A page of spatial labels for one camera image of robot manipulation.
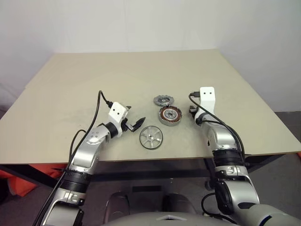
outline black table frame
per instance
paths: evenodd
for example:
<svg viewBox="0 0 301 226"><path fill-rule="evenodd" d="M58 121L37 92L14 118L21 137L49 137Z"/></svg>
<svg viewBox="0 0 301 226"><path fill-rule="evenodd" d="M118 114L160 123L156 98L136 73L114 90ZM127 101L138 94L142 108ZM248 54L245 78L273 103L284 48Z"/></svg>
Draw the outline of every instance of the black table frame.
<svg viewBox="0 0 301 226"><path fill-rule="evenodd" d="M248 172L253 172L258 168L268 164L271 161L281 157L283 154L277 155L259 155L248 156L246 162ZM212 158L199 159L203 160L206 169L185 169L185 170L164 170L164 171L135 171L135 172L118 172L118 173L104 173L93 175L92 181L118 181L118 180L146 180L146 179L164 179L164 178L210 178L214 179L214 162ZM28 164L2 164L0 170L10 173L14 176L48 187L54 187L57 179L35 169Z"/></svg>

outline table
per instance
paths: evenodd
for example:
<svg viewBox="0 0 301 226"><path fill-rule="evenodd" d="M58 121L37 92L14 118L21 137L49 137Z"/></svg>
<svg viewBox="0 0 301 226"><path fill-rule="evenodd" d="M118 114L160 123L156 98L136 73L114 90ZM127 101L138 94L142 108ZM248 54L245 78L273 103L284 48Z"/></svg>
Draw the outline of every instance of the table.
<svg viewBox="0 0 301 226"><path fill-rule="evenodd" d="M97 92L131 105L134 123L155 125L164 136L160 148L141 146L139 133L126 132L101 152L102 161L211 158L199 127L188 113L188 94L215 88L215 114L241 136L246 154L301 151L300 142L216 49L139 53L55 54L29 82L0 120L0 164L67 162L75 132L94 115ZM175 127L158 120L157 95L171 95L183 113ZM102 102L96 125L106 122Z"/></svg>

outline orange fabric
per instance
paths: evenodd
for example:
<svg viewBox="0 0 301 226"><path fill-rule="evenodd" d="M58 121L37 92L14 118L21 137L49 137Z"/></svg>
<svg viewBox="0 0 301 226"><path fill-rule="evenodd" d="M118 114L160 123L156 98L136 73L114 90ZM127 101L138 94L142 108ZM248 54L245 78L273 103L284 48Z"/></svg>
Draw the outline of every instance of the orange fabric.
<svg viewBox="0 0 301 226"><path fill-rule="evenodd" d="M61 172L52 168L65 168L66 164L30 164L32 167L36 168L43 173L48 174L49 176L55 178L61 175ZM25 196L31 190L33 190L36 185L23 180L21 178L15 177L9 173L0 170L0 178L8 179L8 186L10 190L19 196Z"/></svg>

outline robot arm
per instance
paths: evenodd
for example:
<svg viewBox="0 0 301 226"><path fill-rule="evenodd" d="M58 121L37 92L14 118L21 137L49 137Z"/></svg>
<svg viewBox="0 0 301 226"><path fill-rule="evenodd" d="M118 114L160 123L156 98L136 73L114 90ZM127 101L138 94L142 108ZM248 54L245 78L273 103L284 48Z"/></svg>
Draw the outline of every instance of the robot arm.
<svg viewBox="0 0 301 226"><path fill-rule="evenodd" d="M141 118L134 126L128 124L130 106L111 103L107 124L100 124L85 136L63 176L41 221L44 226L80 226L84 211L86 191L98 162L98 156L105 145L114 137L120 137L128 129L137 130L144 122Z"/></svg>
<svg viewBox="0 0 301 226"><path fill-rule="evenodd" d="M300 221L269 205L259 204L255 187L244 164L242 144L238 144L232 128L227 129L214 116L215 94L213 87L201 87L198 108L190 107L196 124L201 126L203 137L215 163L215 197L219 210L243 226L300 225Z"/></svg>

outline white wall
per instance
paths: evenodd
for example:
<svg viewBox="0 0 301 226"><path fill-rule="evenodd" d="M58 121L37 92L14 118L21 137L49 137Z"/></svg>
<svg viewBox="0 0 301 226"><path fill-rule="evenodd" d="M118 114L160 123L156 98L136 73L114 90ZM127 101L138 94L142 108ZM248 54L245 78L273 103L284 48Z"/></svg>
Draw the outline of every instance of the white wall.
<svg viewBox="0 0 301 226"><path fill-rule="evenodd" d="M219 48L275 111L301 109L299 0L0 0L0 109L54 52Z"/></svg>

